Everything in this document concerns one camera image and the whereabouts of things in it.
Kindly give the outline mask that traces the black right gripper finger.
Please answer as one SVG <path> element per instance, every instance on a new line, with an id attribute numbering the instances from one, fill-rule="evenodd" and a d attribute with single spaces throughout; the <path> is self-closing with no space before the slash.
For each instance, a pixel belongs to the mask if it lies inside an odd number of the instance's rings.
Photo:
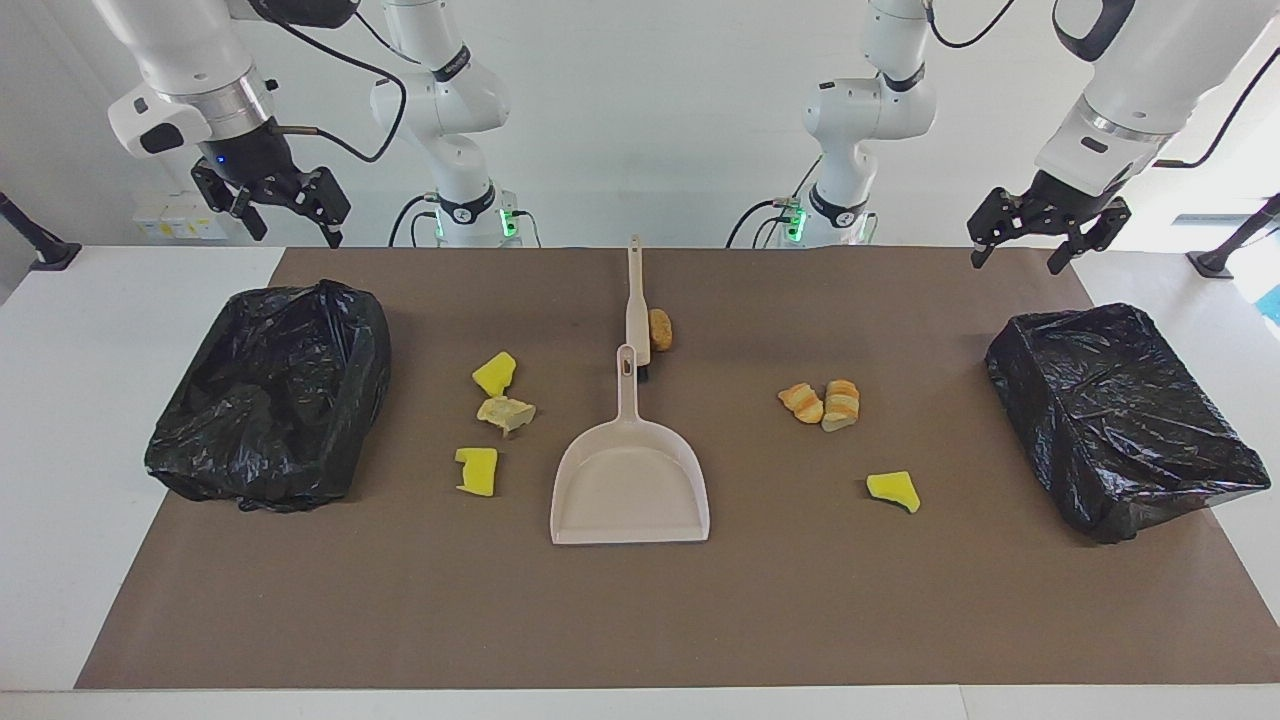
<path id="1" fill-rule="evenodd" d="M 351 204 L 338 179 L 326 167 L 298 174 L 296 213 L 310 219 L 321 232 L 329 249 L 339 249 L 343 242 L 342 227 L 349 215 Z"/>
<path id="2" fill-rule="evenodd" d="M 210 210 L 225 213 L 237 219 L 255 242 L 261 242 L 265 238 L 268 225 L 253 205 L 250 188 L 238 188 L 233 193 L 232 187 L 209 165 L 206 159 L 197 160 L 189 173 Z"/>

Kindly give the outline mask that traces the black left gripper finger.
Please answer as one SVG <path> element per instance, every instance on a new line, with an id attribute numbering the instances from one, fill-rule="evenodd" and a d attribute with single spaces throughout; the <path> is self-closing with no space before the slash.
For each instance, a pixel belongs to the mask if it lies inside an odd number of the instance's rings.
<path id="1" fill-rule="evenodd" d="M 1065 240 L 1047 260 L 1052 275 L 1059 275 L 1073 260 L 1087 252 L 1102 252 L 1108 249 L 1128 223 L 1132 211 L 1125 199 L 1114 199 L 1101 209 L 1087 231 L 1082 229 L 1082 223 L 1074 215 L 1062 213 L 1059 215 L 1060 218 L 1055 219 L 1055 228 L 1064 231 Z"/>
<path id="2" fill-rule="evenodd" d="M 1004 187 L 992 188 L 966 222 L 973 250 L 970 263 L 982 269 L 1001 245 L 1023 237 L 1021 196 Z"/>

